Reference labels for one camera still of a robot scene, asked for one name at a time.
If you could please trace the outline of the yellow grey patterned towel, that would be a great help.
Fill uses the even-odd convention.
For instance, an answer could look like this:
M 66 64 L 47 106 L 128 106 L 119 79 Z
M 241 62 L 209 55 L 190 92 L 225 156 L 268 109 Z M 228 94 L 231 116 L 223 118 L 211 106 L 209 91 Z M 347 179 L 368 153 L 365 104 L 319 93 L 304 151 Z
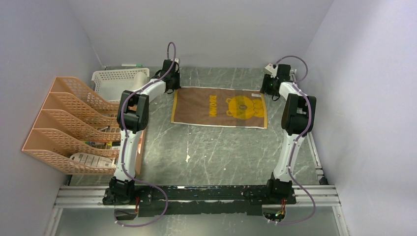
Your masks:
M 174 92 L 171 123 L 267 129 L 268 113 L 256 90 L 182 87 Z

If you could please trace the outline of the white terry towel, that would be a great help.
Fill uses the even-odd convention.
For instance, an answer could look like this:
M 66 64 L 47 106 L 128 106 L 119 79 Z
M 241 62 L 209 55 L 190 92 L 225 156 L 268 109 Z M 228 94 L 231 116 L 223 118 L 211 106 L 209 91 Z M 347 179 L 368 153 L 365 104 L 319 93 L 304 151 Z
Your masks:
M 134 92 L 139 90 L 144 85 L 149 82 L 148 76 L 144 72 L 138 72 L 133 79 L 133 85 L 130 87 L 129 91 Z

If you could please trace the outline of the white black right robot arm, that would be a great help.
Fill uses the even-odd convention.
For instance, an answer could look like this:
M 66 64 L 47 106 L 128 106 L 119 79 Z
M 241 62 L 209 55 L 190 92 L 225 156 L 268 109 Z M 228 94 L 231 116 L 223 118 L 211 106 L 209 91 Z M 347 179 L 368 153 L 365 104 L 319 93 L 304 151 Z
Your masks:
M 297 159 L 300 145 L 311 132 L 314 124 L 316 97 L 308 96 L 291 80 L 291 66 L 268 64 L 260 89 L 262 94 L 271 95 L 275 101 L 285 100 L 281 128 L 285 138 L 280 156 L 271 178 L 267 181 L 266 199 L 276 204 L 292 195 L 292 165 Z

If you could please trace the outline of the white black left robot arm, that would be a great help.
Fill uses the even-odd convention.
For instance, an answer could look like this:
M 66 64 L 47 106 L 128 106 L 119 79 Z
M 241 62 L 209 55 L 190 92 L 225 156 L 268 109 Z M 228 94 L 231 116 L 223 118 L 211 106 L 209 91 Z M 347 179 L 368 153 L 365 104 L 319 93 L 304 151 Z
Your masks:
M 128 205 L 136 199 L 136 155 L 140 137 L 149 122 L 149 104 L 157 96 L 179 88 L 179 59 L 166 59 L 152 78 L 139 72 L 132 88 L 122 92 L 117 114 L 121 135 L 119 157 L 103 203 Z

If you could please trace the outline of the white green marker pen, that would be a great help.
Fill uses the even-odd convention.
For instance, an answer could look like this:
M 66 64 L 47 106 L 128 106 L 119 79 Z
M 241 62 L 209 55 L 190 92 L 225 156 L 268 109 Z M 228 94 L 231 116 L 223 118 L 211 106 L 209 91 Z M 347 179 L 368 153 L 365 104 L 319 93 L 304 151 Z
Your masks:
M 142 64 L 131 64 L 131 63 L 123 63 L 121 64 L 123 67 L 142 67 Z

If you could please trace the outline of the white perforated plastic basket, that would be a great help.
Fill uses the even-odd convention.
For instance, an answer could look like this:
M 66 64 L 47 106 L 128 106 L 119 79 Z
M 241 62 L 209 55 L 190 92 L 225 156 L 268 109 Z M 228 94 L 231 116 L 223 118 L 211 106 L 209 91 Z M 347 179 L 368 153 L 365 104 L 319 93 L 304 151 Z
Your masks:
M 134 77 L 139 72 L 149 76 L 148 68 L 95 71 L 91 79 L 95 84 L 94 92 L 106 101 L 118 101 L 121 93 L 134 85 Z

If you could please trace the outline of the orange compartment organiser tray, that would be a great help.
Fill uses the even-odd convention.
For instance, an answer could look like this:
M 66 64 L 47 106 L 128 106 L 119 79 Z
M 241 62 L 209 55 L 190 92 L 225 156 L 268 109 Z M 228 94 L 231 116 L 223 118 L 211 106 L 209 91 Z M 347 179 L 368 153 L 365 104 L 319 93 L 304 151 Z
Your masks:
M 130 109 L 128 118 L 128 147 L 126 148 L 126 170 L 130 176 L 136 177 L 141 172 L 145 147 L 146 126 L 142 125 L 142 113 L 137 114 L 136 109 Z

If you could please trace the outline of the orange mesh file rack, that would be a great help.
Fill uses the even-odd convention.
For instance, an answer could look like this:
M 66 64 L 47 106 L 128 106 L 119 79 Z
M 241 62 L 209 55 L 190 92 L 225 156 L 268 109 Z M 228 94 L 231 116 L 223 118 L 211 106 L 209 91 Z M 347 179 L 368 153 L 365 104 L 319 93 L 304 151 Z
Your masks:
M 118 150 L 88 144 L 120 140 L 118 108 L 78 78 L 56 77 L 22 151 L 68 175 L 113 175 L 114 167 L 88 166 L 70 157 L 83 152 L 118 158 Z

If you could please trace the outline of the white packet in file rack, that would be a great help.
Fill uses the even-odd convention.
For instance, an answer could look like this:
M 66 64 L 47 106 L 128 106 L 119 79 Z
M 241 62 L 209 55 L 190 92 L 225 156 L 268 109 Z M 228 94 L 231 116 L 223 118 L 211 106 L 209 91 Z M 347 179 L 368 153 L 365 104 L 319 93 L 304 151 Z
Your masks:
M 88 154 L 84 152 L 79 152 L 71 155 L 69 159 L 79 162 L 81 164 L 84 164 L 89 167 L 95 167 L 95 168 L 116 168 L 115 160 L 98 156 L 94 154 Z

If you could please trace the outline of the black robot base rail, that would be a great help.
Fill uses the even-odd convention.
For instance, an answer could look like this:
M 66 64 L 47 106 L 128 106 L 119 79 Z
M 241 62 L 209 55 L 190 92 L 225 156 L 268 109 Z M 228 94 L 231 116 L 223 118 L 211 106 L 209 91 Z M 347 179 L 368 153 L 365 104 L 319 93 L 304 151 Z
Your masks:
M 262 206 L 294 205 L 297 202 L 294 190 L 287 198 L 271 198 L 267 195 L 266 185 L 165 185 L 159 189 L 136 185 L 135 193 L 136 199 L 131 203 L 107 205 L 102 199 L 102 204 L 138 210 L 136 214 L 138 217 L 151 217 L 162 213 L 165 215 L 245 213 L 261 216 Z

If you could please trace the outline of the aluminium frame rail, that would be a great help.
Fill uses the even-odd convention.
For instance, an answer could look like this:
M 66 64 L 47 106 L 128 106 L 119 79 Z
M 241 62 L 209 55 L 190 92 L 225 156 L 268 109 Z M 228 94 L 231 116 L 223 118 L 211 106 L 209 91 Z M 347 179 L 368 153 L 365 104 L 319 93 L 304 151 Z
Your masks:
M 349 235 L 341 203 L 333 185 L 307 185 L 308 193 L 299 187 L 286 200 L 271 199 L 262 185 L 162 186 L 161 193 L 148 186 L 137 186 L 134 199 L 118 203 L 105 186 L 62 186 L 44 235 L 55 235 L 62 212 L 72 209 L 113 209 L 121 218 L 163 215 L 234 214 L 266 216 L 269 222 L 291 207 L 328 207 L 331 221 L 340 236 Z

